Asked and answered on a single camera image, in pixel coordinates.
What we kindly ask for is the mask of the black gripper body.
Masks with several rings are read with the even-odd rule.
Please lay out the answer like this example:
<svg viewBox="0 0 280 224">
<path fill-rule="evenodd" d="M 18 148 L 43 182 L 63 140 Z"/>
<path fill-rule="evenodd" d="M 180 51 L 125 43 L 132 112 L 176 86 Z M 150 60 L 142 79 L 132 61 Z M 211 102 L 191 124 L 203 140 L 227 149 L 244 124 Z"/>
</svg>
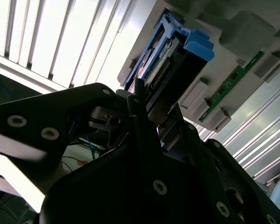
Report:
<svg viewBox="0 0 280 224">
<path fill-rule="evenodd" d="M 97 187 L 50 189 L 39 216 L 41 224 L 280 224 L 280 210 L 254 187 L 167 186 L 170 160 L 161 154 L 164 176 L 148 180 L 146 174 L 130 181 L 105 178 Z M 127 146 L 112 150 L 89 163 L 99 168 L 106 159 L 116 171 L 143 155 Z"/>
</svg>

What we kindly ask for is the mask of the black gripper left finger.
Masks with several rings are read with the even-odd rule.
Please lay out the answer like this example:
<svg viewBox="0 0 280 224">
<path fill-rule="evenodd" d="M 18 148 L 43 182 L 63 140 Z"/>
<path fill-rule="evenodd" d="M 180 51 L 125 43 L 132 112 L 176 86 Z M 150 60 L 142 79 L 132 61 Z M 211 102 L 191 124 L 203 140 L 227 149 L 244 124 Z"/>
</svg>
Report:
<svg viewBox="0 0 280 224">
<path fill-rule="evenodd" d="M 109 149 L 137 147 L 126 137 L 140 131 L 146 145 L 155 142 L 156 129 L 146 116 L 133 123 L 131 107 L 145 97 L 144 82 L 137 79 L 134 93 L 94 83 L 0 104 L 0 176 L 14 189 L 49 189 L 53 184 L 81 189 L 97 187 L 105 178 L 130 181 L 141 174 L 151 181 L 161 179 L 161 150 L 153 147 L 143 154 L 142 165 L 132 156 L 119 171 L 106 159 L 98 161 L 99 168 L 89 165 L 67 177 L 59 167 L 66 147 L 85 135 Z"/>
</svg>

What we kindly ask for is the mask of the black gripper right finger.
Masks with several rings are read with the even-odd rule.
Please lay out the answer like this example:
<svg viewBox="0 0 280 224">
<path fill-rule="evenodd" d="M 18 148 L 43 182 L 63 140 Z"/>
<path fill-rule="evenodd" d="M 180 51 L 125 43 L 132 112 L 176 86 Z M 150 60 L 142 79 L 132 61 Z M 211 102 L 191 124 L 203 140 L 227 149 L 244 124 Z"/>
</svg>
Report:
<svg viewBox="0 0 280 224">
<path fill-rule="evenodd" d="M 178 105 L 167 113 L 167 186 L 254 187 L 255 181 L 216 140 L 202 142 Z"/>
</svg>

